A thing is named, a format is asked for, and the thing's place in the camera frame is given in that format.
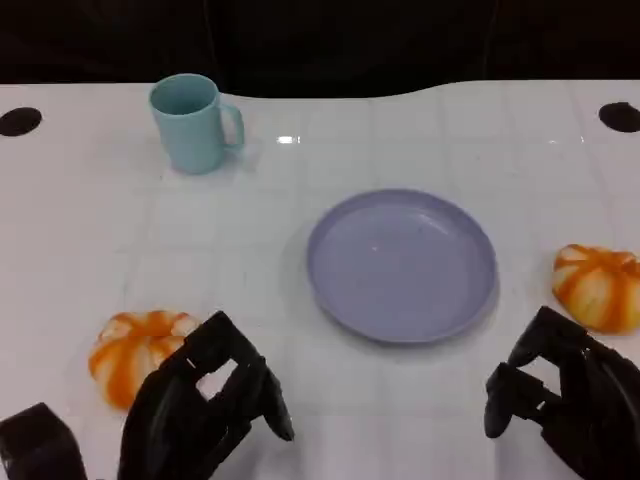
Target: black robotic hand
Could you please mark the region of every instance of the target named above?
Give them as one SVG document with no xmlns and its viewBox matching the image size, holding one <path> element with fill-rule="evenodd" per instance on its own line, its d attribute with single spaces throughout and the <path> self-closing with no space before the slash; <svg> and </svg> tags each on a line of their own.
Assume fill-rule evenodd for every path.
<svg viewBox="0 0 640 480">
<path fill-rule="evenodd" d="M 559 368 L 560 396 L 518 370 L 538 356 Z M 493 372 L 487 394 L 489 438 L 516 415 L 540 424 L 544 440 L 585 480 L 640 475 L 640 371 L 550 308 L 539 310 Z"/>
<path fill-rule="evenodd" d="M 206 400 L 196 382 L 227 361 L 227 382 Z M 144 381 L 125 423 L 118 480 L 206 480 L 264 416 L 294 432 L 280 383 L 253 345 L 218 312 Z"/>
<path fill-rule="evenodd" d="M 207 400 L 196 383 L 229 360 L 237 366 Z M 254 346 L 218 312 L 144 381 L 127 416 L 118 480 L 205 480 L 263 416 L 293 440 L 280 382 Z M 71 430 L 43 403 L 0 422 L 10 480 L 87 480 Z"/>
</svg>

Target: black circular hole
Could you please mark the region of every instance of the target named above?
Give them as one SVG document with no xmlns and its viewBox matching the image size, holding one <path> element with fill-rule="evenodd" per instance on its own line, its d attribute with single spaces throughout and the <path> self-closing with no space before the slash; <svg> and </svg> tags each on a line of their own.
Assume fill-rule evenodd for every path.
<svg viewBox="0 0 640 480">
<path fill-rule="evenodd" d="M 0 117 L 0 135 L 19 137 L 34 130 L 42 121 L 39 110 L 21 107 L 11 110 Z"/>
<path fill-rule="evenodd" d="M 600 109 L 600 120 L 616 132 L 640 132 L 640 112 L 627 102 L 609 103 Z"/>
</svg>

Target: mug handle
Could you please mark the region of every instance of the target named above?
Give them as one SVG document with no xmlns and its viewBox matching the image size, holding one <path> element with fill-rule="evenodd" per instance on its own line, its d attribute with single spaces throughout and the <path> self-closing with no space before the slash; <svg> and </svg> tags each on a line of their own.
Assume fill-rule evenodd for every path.
<svg viewBox="0 0 640 480">
<path fill-rule="evenodd" d="M 244 122 L 242 121 L 242 114 L 237 107 L 233 105 L 228 105 L 226 103 L 221 103 L 220 108 L 229 112 L 231 115 L 231 120 L 233 120 L 233 124 L 236 127 L 236 143 L 227 144 L 227 148 L 237 149 L 244 146 Z"/>
</svg>

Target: orange and white pumpkin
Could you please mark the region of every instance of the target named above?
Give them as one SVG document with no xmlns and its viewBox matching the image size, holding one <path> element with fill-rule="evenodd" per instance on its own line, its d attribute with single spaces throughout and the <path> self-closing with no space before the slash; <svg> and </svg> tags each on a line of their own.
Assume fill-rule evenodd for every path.
<svg viewBox="0 0 640 480">
<path fill-rule="evenodd" d="M 556 256 L 553 293 L 587 328 L 626 333 L 640 325 L 640 264 L 633 253 L 567 245 Z"/>
<path fill-rule="evenodd" d="M 200 322 L 186 313 L 118 313 L 98 337 L 89 371 L 109 405 L 128 410 L 144 379 Z"/>
</svg>

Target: plate rim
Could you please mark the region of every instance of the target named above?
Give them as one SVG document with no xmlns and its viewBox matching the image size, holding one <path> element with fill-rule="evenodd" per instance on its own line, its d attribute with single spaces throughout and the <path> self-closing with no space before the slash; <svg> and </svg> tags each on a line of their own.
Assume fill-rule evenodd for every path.
<svg viewBox="0 0 640 480">
<path fill-rule="evenodd" d="M 437 335 L 429 335 L 428 338 L 415 337 L 410 339 L 388 339 L 388 338 L 384 338 L 374 334 L 366 333 L 362 330 L 358 330 L 357 328 L 353 327 L 347 322 L 344 322 L 343 320 L 341 320 L 339 316 L 334 313 L 334 311 L 331 308 L 330 302 L 328 302 L 327 299 L 320 293 L 321 289 L 318 288 L 318 285 L 314 280 L 313 267 L 311 265 L 312 265 L 313 252 L 315 252 L 317 248 L 313 248 L 313 247 L 317 245 L 320 241 L 319 240 L 321 235 L 320 232 L 323 230 L 326 230 L 326 229 L 323 229 L 322 227 L 324 227 L 330 221 L 331 217 L 333 217 L 339 210 L 342 210 L 348 207 L 352 203 L 361 201 L 363 198 L 376 197 L 379 195 L 381 196 L 410 195 L 410 196 L 418 196 L 423 198 L 426 197 L 431 201 L 442 203 L 446 205 L 448 208 L 458 211 L 464 217 L 466 217 L 466 219 L 473 225 L 473 227 L 477 229 L 481 237 L 483 237 L 484 241 L 486 242 L 486 245 L 488 246 L 489 253 L 490 253 L 489 273 L 490 273 L 490 277 L 493 278 L 493 282 L 492 282 L 493 284 L 488 290 L 485 298 L 479 303 L 477 308 L 474 310 L 468 322 L 463 323 L 461 325 L 457 325 L 443 332 L 440 332 Z M 496 249 L 493 246 L 493 243 L 491 242 L 489 235 L 487 235 L 487 232 L 485 232 L 484 228 L 482 228 L 480 223 L 462 207 L 438 195 L 434 195 L 432 193 L 421 191 L 421 190 L 410 189 L 410 188 L 375 189 L 375 190 L 360 192 L 339 201 L 336 205 L 332 206 L 327 211 L 325 211 L 320 216 L 316 224 L 314 225 L 307 240 L 305 257 L 306 257 L 305 267 L 307 271 L 307 278 L 309 280 L 309 283 L 311 284 L 314 300 L 316 301 L 317 305 L 322 309 L 322 311 L 328 314 L 328 316 L 330 316 L 333 321 L 337 322 L 340 326 L 346 328 L 347 330 L 359 336 L 362 336 L 364 338 L 368 338 L 370 340 L 374 340 L 380 343 L 396 344 L 396 345 L 420 345 L 420 344 L 426 345 L 426 344 L 437 343 L 439 341 L 454 337 L 462 333 L 463 331 L 471 330 L 473 327 L 477 326 L 479 323 L 481 323 L 483 320 L 489 317 L 491 312 L 494 310 L 494 308 L 498 304 L 498 298 L 499 298 L 499 292 L 500 292 L 500 278 L 499 278 L 500 275 L 499 275 L 499 269 L 498 269 L 498 257 L 496 254 Z"/>
</svg>

